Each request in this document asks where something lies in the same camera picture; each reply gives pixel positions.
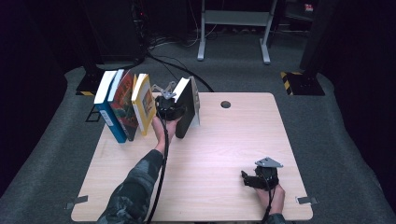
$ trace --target book spine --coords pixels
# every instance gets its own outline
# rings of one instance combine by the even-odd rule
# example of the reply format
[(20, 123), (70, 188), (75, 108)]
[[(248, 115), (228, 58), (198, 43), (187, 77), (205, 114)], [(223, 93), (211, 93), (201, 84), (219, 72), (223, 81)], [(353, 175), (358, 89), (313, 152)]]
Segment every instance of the book spine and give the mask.
[(140, 116), (139, 106), (136, 104), (136, 102), (132, 102), (132, 105), (134, 106), (134, 113), (136, 114), (137, 122), (139, 123), (140, 132), (143, 135), (146, 135), (147, 130), (145, 130), (145, 125), (143, 124), (142, 117)]
[(119, 121), (119, 124), (121, 126), (121, 128), (124, 130), (126, 137), (128, 138), (129, 141), (134, 141), (133, 138), (131, 138), (131, 135), (129, 134), (128, 130), (125, 128), (125, 124), (122, 122), (122, 119), (117, 118), (117, 120)]
[(113, 133), (114, 137), (116, 138), (118, 143), (125, 143), (126, 141), (126, 134), (124, 130), (121, 128), (119, 121), (117, 120), (116, 116), (113, 113), (109, 104), (103, 103), (95, 105), (96, 108), (99, 110), (99, 113), (102, 115), (103, 119), (105, 120), (108, 128)]

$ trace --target black device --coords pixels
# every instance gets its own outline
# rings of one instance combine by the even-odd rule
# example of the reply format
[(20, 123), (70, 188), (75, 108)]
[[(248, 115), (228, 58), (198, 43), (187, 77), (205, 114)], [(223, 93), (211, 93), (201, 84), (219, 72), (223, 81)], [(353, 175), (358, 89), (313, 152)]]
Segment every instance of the black device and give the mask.
[(256, 164), (257, 167), (254, 170), (256, 173), (255, 176), (248, 175), (246, 172), (241, 171), (245, 186), (254, 189), (265, 189), (267, 191), (276, 187), (279, 183), (276, 167), (283, 167), (283, 165), (269, 157), (256, 161)]
[(241, 171), (242, 177), (244, 178), (245, 186), (252, 187), (254, 189), (273, 189), (278, 183), (277, 169), (274, 167), (260, 167), (254, 170), (256, 176), (250, 176), (244, 171)]
[(187, 107), (184, 105), (177, 106), (174, 98), (166, 99), (161, 95), (155, 98), (155, 105), (159, 116), (166, 120), (181, 118), (187, 110)]

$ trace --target wooden table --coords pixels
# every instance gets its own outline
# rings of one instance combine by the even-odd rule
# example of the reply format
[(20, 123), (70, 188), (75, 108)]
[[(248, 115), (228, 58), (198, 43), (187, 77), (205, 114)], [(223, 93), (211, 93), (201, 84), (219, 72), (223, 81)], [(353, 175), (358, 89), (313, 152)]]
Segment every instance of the wooden table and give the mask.
[[(201, 125), (174, 138), (160, 200), (153, 221), (258, 221), (264, 209), (253, 188), (244, 186), (241, 170), (255, 175), (255, 161), (270, 157), (286, 191), (286, 220), (308, 220), (305, 197), (289, 139), (271, 93), (201, 92)], [(231, 103), (230, 108), (221, 102)], [(88, 201), (75, 205), (72, 219), (95, 221), (108, 198), (134, 165), (156, 145), (154, 131), (137, 133), (133, 142), (118, 144), (105, 126), (78, 195)], [(155, 198), (154, 190), (151, 204)]]

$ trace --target wrist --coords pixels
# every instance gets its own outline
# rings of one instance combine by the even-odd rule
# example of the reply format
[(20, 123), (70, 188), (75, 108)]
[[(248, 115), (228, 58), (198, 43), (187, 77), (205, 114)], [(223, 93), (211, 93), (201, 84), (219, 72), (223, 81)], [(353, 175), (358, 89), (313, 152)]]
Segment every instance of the wrist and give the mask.
[(271, 215), (274, 215), (274, 214), (282, 214), (282, 211), (279, 211), (277, 209), (272, 209), (271, 208), (271, 210), (269, 212), (269, 215), (271, 216)]
[(157, 146), (154, 148), (158, 151), (160, 151), (162, 154), (165, 152), (165, 142), (164, 141), (159, 141)]

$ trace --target gray carpet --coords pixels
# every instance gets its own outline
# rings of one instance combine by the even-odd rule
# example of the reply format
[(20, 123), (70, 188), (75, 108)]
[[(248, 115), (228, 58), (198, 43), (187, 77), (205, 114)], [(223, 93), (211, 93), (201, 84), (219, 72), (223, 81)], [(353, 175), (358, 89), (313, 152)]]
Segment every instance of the gray carpet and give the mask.
[[(279, 107), (306, 191), (316, 197), (314, 217), (301, 223), (396, 223), (375, 174), (349, 138), (332, 83), (318, 75), (325, 96), (288, 96), (281, 71), (299, 71), (306, 38), (277, 34), (262, 62), (257, 35), (219, 36), (206, 43), (205, 61), (197, 62), (198, 44), (156, 47), (151, 53), (183, 62), (214, 91), (271, 92)], [(178, 61), (161, 57), (180, 66)], [(107, 64), (111, 69), (122, 64)], [(175, 77), (188, 74), (169, 67)], [(149, 73), (165, 87), (175, 78), (160, 63), (146, 59), (136, 73)], [(85, 122), (93, 97), (76, 96), (83, 68), (65, 74), (68, 90), (51, 124), (0, 200), (0, 223), (74, 223), (66, 203), (78, 196), (104, 121)], [(207, 88), (198, 83), (199, 91)]]

